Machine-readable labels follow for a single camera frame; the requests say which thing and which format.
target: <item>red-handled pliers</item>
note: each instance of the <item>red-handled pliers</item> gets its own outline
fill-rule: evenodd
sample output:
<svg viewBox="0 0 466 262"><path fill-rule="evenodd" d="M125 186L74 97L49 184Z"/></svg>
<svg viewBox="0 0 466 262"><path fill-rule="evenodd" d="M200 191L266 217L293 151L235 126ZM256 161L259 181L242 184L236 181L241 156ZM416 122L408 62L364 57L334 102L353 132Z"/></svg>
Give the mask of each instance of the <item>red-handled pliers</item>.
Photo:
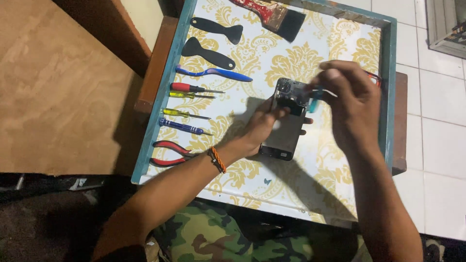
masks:
<svg viewBox="0 0 466 262"><path fill-rule="evenodd" d="M170 161L151 158L150 163L158 167L169 167L169 166L179 165L199 155L199 154L191 154L190 153L191 150L186 150L185 148L178 145L177 143L174 143L172 141L167 141L167 140L157 141L152 146L168 148L183 156L180 159L170 160Z"/></svg>

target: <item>black plastic spatula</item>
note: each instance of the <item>black plastic spatula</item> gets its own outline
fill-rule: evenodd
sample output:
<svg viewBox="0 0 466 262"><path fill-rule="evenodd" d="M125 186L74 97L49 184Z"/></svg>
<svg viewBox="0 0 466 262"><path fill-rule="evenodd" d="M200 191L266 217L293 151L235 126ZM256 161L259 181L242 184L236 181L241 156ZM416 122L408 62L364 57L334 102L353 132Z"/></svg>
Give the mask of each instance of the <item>black plastic spatula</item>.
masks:
<svg viewBox="0 0 466 262"><path fill-rule="evenodd" d="M204 30L209 33L224 34L233 45L237 45L240 42L241 35L243 34L242 25L224 27L212 20L200 17L191 18L190 23L195 28Z"/></svg>
<svg viewBox="0 0 466 262"><path fill-rule="evenodd" d="M199 40L194 36L188 39L188 41L186 41L185 46L181 51L181 55L200 55L210 63L227 70L233 70L236 67L235 62L228 56L212 50L202 48L201 44L199 43Z"/></svg>

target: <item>floor tile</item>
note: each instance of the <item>floor tile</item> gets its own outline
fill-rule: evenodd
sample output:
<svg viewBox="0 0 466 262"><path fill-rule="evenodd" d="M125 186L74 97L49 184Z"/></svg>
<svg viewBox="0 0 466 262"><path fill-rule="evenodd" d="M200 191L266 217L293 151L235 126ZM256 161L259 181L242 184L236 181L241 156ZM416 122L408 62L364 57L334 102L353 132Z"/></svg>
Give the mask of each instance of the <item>floor tile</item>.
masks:
<svg viewBox="0 0 466 262"><path fill-rule="evenodd" d="M418 28L419 68L457 78L464 78L461 58L429 50L427 30Z"/></svg>
<svg viewBox="0 0 466 262"><path fill-rule="evenodd" d="M466 240L466 181L424 175L425 233Z"/></svg>
<svg viewBox="0 0 466 262"><path fill-rule="evenodd" d="M408 169L393 177L398 194L419 233L424 233L424 173Z"/></svg>
<svg viewBox="0 0 466 262"><path fill-rule="evenodd" d="M397 63L419 67L416 27L398 23Z"/></svg>
<svg viewBox="0 0 466 262"><path fill-rule="evenodd" d="M423 117L422 140L424 171L466 179L466 127Z"/></svg>
<svg viewBox="0 0 466 262"><path fill-rule="evenodd" d="M422 170L421 117L408 115L406 123L406 164L410 169Z"/></svg>
<svg viewBox="0 0 466 262"><path fill-rule="evenodd" d="M422 116L466 125L465 81L420 70Z"/></svg>
<svg viewBox="0 0 466 262"><path fill-rule="evenodd" d="M372 11L395 17L398 22L416 26L416 11L413 0L372 0Z"/></svg>
<svg viewBox="0 0 466 262"><path fill-rule="evenodd" d="M397 64L397 72L408 75L408 114L420 116L419 69Z"/></svg>
<svg viewBox="0 0 466 262"><path fill-rule="evenodd" d="M414 0L414 5L416 8L416 26L427 29L425 0Z"/></svg>
<svg viewBox="0 0 466 262"><path fill-rule="evenodd" d="M334 2L370 11L370 0L334 0Z"/></svg>

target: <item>hand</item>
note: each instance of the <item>hand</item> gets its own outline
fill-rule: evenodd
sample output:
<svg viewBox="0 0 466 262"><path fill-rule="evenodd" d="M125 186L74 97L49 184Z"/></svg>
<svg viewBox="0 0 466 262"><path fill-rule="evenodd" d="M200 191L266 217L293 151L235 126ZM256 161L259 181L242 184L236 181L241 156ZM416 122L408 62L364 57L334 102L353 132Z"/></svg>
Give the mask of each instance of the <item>hand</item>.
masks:
<svg viewBox="0 0 466 262"><path fill-rule="evenodd" d="M253 116L245 127L245 134L240 138L244 143L246 153L244 157L250 157L259 152L259 147L264 142L272 128L275 121L282 117L286 117L290 113L290 108L277 107L272 109L273 96L264 101L254 112ZM305 124L312 124L311 118L304 120ZM301 135L306 134L306 131L301 130Z"/></svg>
<svg viewBox="0 0 466 262"><path fill-rule="evenodd" d="M336 144L347 155L380 151L378 120L380 88L355 62L332 60L320 64L323 70L309 84L318 84L337 95L324 93L322 99L332 108L332 128Z"/></svg>

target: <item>tray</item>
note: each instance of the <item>tray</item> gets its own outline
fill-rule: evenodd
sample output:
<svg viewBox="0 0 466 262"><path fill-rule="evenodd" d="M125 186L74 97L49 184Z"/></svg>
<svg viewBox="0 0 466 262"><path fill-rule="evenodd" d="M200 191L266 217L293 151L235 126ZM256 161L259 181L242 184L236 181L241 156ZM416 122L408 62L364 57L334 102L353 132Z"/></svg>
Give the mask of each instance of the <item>tray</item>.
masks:
<svg viewBox="0 0 466 262"><path fill-rule="evenodd" d="M395 97L396 20L327 1L284 1L287 8L306 13L301 32L288 43L264 29L254 13L228 0L187 0L181 14L164 75L154 103L131 181L143 184L163 169L149 166L153 155L175 159L171 151L154 151L152 143L171 140L201 152L227 140L247 123L256 106L272 95L279 77L308 82L318 73L318 63L331 59L353 60L382 77L379 145L389 168L392 163L393 112ZM224 26L242 24L238 45L221 34L190 27L193 16L208 18ZM184 42L196 36L210 48L235 60L235 72L252 77L251 83L220 76L193 78L176 74L178 63L191 71L214 67L199 56L181 57ZM183 82L224 90L215 100L168 98L168 86ZM169 107L212 117L212 120L167 117L169 120L202 127L214 137L197 136L158 125L161 109ZM354 188L348 163L331 133L330 108L321 103L309 114L315 120L306 126L295 158L286 162L266 157L242 159L217 176L198 196L276 214L349 226L356 221Z"/></svg>

